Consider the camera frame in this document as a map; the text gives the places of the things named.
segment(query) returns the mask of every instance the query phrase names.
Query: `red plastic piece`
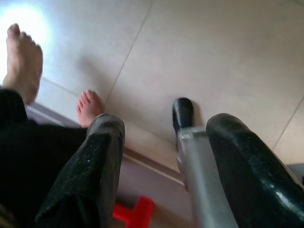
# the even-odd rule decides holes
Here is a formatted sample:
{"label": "red plastic piece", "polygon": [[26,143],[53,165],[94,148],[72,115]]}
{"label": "red plastic piece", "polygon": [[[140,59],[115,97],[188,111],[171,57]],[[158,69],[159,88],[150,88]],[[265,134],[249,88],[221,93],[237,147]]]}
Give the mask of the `red plastic piece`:
{"label": "red plastic piece", "polygon": [[115,204],[113,218],[126,222],[126,228],[148,228],[153,211],[153,201],[141,196],[133,210]]}

